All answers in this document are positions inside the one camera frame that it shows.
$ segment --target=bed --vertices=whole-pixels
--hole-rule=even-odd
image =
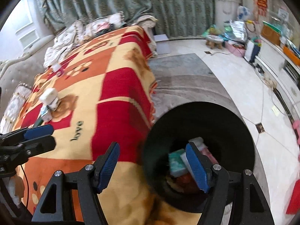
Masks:
[[[24,165],[29,180],[30,212],[34,212],[56,170],[78,171],[104,154],[112,141],[117,141],[121,147],[119,162],[109,187],[99,199],[105,204],[103,210],[109,224],[144,224],[153,197],[141,178],[139,165],[139,153],[154,113],[151,94],[156,80],[147,64],[152,55],[149,42],[139,26],[119,29],[73,50],[61,62],[63,76],[58,78],[49,69],[35,78],[33,93],[14,129],[34,124],[42,107],[38,98],[45,89],[56,88],[61,103],[52,113],[53,119],[44,123],[55,129],[55,150],[30,158]],[[80,221],[76,192],[73,198]]]
[[[148,35],[150,39],[148,47],[152,51],[152,57],[157,56],[152,33],[156,21],[155,17],[146,14],[141,15],[132,24],[132,26],[142,27]],[[23,103],[32,91],[35,76],[45,71],[48,67],[47,63],[53,60],[61,62],[74,47],[94,38],[99,25],[107,23],[114,24],[114,29],[124,26],[123,12],[98,18],[86,26],[81,20],[77,20],[56,37],[49,35],[36,42],[22,57],[0,62],[0,87],[2,88],[0,133],[5,134],[12,130]]]

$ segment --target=small paper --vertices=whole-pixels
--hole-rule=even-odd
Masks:
[[[284,21],[289,20],[289,13],[281,8],[278,9],[278,17],[282,18]]]
[[[274,106],[272,106],[272,111],[274,112],[274,114],[275,114],[275,116],[279,116],[279,114],[280,114],[280,111],[278,110],[278,108],[274,105]]]

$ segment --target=red and yellow blanket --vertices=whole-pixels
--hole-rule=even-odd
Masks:
[[[141,147],[151,128],[154,112],[151,93],[156,86],[147,65],[150,40],[139,26],[110,32],[73,50],[62,63],[65,74],[51,69],[35,79],[15,128],[28,127],[38,118],[40,95],[47,88],[58,91],[61,104],[52,113],[55,150],[30,158],[25,164],[29,180],[29,210],[34,209],[56,170],[80,170],[105,153],[113,141],[120,144],[120,158],[107,189],[99,199],[110,225],[184,224],[183,213],[160,203],[149,219],[154,195],[140,166]],[[78,193],[73,192],[76,218],[82,221]]]

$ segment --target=pillow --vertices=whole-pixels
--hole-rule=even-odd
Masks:
[[[13,93],[0,122],[0,133],[6,134],[11,132],[15,122],[20,114],[24,103],[28,100],[32,90],[26,84],[19,84]]]
[[[74,43],[67,46],[60,45],[56,47],[48,47],[45,53],[44,68],[48,68],[54,63],[62,62],[65,57],[71,52],[73,46]]]
[[[84,29],[82,21],[77,20],[54,39],[54,45],[64,44],[64,46],[67,46],[71,43],[82,45],[84,34],[83,31]]]
[[[114,24],[116,29],[120,29],[121,26],[124,24],[123,12],[108,15],[106,17],[96,19],[93,22],[89,23],[85,27],[84,39],[89,40],[91,38],[94,38],[95,35],[102,29],[108,29],[109,24]]]

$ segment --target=white tiled floor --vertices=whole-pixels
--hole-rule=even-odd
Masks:
[[[260,80],[254,69],[226,49],[211,50],[205,40],[170,41],[170,54],[159,57],[195,53],[212,70],[236,104],[256,144],[265,170],[275,225],[286,225],[293,216],[286,209],[299,178],[299,146],[288,117],[274,93]],[[205,51],[223,52],[214,55]],[[282,113],[275,114],[274,104]],[[259,134],[255,124],[262,123]]]

